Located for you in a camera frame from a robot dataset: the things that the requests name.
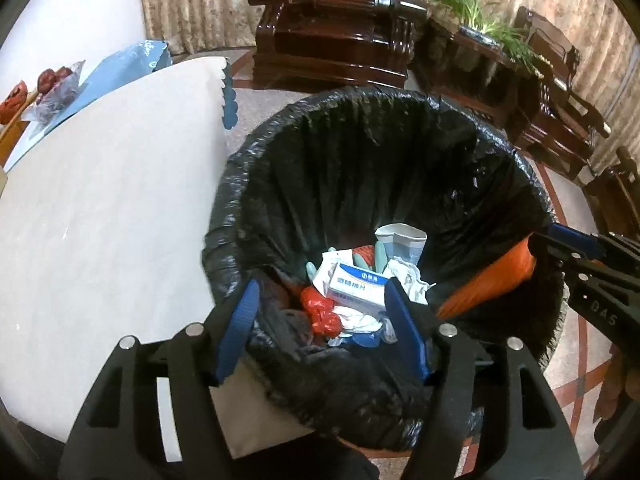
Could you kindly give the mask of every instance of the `white wall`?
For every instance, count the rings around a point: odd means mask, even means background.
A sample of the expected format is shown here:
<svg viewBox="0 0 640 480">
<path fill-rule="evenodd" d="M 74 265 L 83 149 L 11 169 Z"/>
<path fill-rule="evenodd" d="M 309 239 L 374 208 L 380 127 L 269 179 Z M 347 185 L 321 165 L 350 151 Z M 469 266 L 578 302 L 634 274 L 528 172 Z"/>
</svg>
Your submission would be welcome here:
<svg viewBox="0 0 640 480">
<path fill-rule="evenodd" d="M 23 79 L 85 59 L 83 78 L 100 61 L 145 39 L 141 0 L 31 0 L 0 48 L 0 101 Z"/>
</svg>

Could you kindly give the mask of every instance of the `wooden armchair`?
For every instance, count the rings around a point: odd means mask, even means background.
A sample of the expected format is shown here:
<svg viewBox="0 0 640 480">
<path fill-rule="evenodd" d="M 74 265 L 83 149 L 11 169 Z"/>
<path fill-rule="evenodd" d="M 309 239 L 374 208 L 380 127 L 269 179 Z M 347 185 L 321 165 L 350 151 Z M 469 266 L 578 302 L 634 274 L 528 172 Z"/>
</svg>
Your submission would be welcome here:
<svg viewBox="0 0 640 480">
<path fill-rule="evenodd" d="M 640 239 L 640 174 L 625 146 L 616 150 L 620 163 L 606 168 L 584 187 L 598 229 Z"/>
<path fill-rule="evenodd" d="M 513 144 L 573 180 L 593 155 L 595 136 L 609 137 L 609 126 L 597 108 L 572 89 L 580 53 L 564 34 L 525 7 L 520 7 L 514 26 L 527 32 L 527 43 L 546 62 L 535 61 L 542 80 L 521 82 L 507 134 Z"/>
<path fill-rule="evenodd" d="M 248 0 L 266 6 L 255 34 L 254 88 L 300 78 L 402 88 L 422 0 Z"/>
</svg>

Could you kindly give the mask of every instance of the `blue gripper pad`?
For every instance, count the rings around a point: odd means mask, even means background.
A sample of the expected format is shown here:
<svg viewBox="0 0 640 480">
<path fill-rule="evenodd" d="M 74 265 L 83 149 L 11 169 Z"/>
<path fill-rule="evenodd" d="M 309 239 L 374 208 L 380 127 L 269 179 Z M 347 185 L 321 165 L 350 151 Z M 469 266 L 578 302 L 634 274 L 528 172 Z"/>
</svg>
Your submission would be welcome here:
<svg viewBox="0 0 640 480">
<path fill-rule="evenodd" d="M 604 250 L 598 243 L 598 239 L 591 235 L 560 224 L 551 224 L 546 229 L 546 233 L 553 240 L 584 253 L 588 260 L 601 260 L 604 257 Z"/>
<path fill-rule="evenodd" d="M 431 370 L 427 363 L 427 351 L 424 340 L 418 332 L 407 303 L 409 298 L 404 293 L 397 278 L 392 278 L 385 285 L 385 306 L 386 314 L 396 331 L 402 356 L 406 360 L 409 369 L 422 382 L 431 375 Z"/>
<path fill-rule="evenodd" d="M 216 367 L 216 379 L 219 384 L 236 369 L 259 307 L 260 286 L 258 282 L 251 280 L 231 315 L 225 335 L 220 340 Z"/>
</svg>

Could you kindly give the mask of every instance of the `potted plant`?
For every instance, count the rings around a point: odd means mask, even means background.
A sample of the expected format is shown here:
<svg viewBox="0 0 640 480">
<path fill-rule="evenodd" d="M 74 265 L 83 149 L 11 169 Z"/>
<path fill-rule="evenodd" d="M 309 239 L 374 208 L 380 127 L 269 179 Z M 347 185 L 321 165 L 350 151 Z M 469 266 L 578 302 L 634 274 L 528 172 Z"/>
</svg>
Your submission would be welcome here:
<svg viewBox="0 0 640 480">
<path fill-rule="evenodd" d="M 542 78 L 542 74 L 534 65 L 534 59 L 542 59 L 542 57 L 533 52 L 531 47 L 523 40 L 525 31 L 511 27 L 497 18 L 485 16 L 484 5 L 481 0 L 427 1 L 437 7 L 441 7 L 446 12 L 446 15 L 454 20 L 461 34 L 465 34 L 487 46 L 501 48 L 512 61 L 519 63 L 529 72 Z M 471 55 L 467 59 L 459 59 L 458 61 L 466 65 L 466 68 L 469 68 L 470 65 L 470 68 L 473 68 L 476 59 L 476 56 Z"/>
</svg>

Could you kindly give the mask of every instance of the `black garbage bag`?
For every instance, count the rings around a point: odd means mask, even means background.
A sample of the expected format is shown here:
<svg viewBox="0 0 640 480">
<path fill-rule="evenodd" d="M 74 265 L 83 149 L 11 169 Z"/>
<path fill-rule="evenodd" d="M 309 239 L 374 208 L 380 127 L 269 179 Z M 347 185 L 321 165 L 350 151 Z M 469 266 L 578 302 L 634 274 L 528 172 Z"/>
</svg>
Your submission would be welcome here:
<svg viewBox="0 0 640 480">
<path fill-rule="evenodd" d="M 397 344 L 309 344 L 285 311 L 300 308 L 305 263 L 405 222 L 428 234 L 418 267 L 437 283 L 428 300 L 439 306 L 553 217 L 533 170 L 491 127 L 417 92 L 345 88 L 287 106 L 229 158 L 202 261 L 216 304 L 250 270 L 264 271 L 247 350 L 274 402 L 358 446 L 403 450 L 431 391 L 404 368 Z M 561 303 L 562 275 L 537 269 L 454 323 L 483 340 L 518 336 L 545 365 Z"/>
</svg>

